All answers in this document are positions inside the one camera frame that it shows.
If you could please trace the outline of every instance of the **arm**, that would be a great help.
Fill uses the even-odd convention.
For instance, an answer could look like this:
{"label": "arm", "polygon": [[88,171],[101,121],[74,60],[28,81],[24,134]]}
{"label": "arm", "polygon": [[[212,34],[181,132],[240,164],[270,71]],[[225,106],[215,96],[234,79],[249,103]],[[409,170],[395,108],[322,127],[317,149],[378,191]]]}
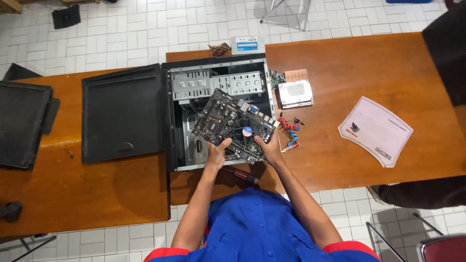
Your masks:
{"label": "arm", "polygon": [[209,143],[206,167],[179,222],[171,242],[172,248],[183,248],[189,251],[199,249],[207,223],[213,184],[217,172],[225,163],[225,148],[231,144],[231,141],[231,138],[227,138],[219,146]]}
{"label": "arm", "polygon": [[268,144],[257,136],[254,140],[264,151],[267,162],[277,171],[302,227],[313,238],[316,245],[324,248],[329,244],[343,241],[330,218],[285,163],[281,155],[277,129],[274,130]]}

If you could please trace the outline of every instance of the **screwdriver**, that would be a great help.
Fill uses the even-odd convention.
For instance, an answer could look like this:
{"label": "screwdriver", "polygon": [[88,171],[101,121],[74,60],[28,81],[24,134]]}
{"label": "screwdriver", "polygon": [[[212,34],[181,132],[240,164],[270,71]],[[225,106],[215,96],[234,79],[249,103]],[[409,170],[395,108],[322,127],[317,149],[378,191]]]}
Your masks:
{"label": "screwdriver", "polygon": [[228,169],[228,168],[225,168],[225,167],[222,167],[222,169],[230,171],[233,175],[235,175],[237,177],[240,177],[240,178],[246,180],[249,183],[257,184],[257,178],[255,178],[251,174],[248,174],[248,173],[245,173],[245,172],[242,172],[242,171],[239,171],[239,170],[235,170],[235,169]]}

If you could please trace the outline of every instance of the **red wire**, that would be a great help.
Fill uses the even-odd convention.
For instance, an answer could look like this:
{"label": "red wire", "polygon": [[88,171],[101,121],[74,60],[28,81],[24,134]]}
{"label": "red wire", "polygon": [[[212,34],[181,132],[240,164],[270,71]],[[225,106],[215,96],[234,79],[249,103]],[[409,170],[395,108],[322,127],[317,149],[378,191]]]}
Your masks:
{"label": "red wire", "polygon": [[283,117],[279,117],[277,119],[277,121],[280,122],[285,129],[294,130],[294,131],[296,131],[297,126],[299,126],[301,124],[301,123],[297,123],[297,124],[293,124],[293,125],[288,124],[286,119],[284,119]]}

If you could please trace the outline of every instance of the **mouse pad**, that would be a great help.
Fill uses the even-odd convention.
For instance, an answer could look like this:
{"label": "mouse pad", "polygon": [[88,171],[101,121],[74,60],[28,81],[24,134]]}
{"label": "mouse pad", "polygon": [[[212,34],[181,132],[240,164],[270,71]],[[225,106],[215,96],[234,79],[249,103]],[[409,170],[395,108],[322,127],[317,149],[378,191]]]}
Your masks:
{"label": "mouse pad", "polygon": [[54,19],[54,28],[62,29],[81,23],[81,16],[79,15],[79,5],[72,7],[54,10],[52,12]]}

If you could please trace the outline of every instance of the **person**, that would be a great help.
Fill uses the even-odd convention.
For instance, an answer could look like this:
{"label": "person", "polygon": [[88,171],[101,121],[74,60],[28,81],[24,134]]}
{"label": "person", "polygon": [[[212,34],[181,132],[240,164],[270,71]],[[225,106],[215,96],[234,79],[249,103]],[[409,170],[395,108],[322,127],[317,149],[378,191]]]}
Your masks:
{"label": "person", "polygon": [[[342,241],[319,204],[288,168],[281,155],[277,129],[268,144],[258,136],[267,162],[288,194],[254,188],[211,202],[225,148],[209,143],[206,167],[189,201],[170,248],[153,250],[144,262],[181,261],[338,261],[375,262],[377,255],[356,241]],[[201,245],[204,235],[204,246]]]}

